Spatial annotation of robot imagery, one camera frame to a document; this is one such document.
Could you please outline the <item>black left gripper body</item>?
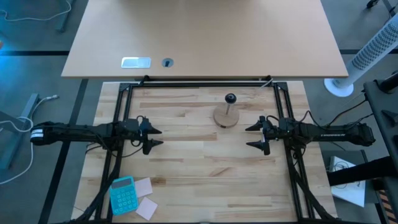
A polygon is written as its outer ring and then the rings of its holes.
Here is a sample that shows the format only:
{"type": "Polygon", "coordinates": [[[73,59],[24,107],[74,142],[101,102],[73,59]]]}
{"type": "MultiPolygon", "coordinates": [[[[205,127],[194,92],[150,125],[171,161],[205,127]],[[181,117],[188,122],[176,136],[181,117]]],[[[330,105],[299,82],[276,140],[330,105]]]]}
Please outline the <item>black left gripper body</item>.
{"type": "Polygon", "coordinates": [[[141,145],[141,130],[137,119],[127,119],[122,122],[122,140],[130,141],[134,147],[141,145]]]}

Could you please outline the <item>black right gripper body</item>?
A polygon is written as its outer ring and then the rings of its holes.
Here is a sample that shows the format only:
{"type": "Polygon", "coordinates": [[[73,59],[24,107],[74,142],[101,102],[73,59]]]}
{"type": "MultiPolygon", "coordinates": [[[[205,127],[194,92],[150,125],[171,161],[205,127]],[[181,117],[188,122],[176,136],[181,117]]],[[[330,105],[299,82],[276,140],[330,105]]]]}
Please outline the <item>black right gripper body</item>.
{"type": "Polygon", "coordinates": [[[298,141],[300,139],[300,121],[292,118],[266,117],[263,127],[263,141],[270,140],[298,141]]]}

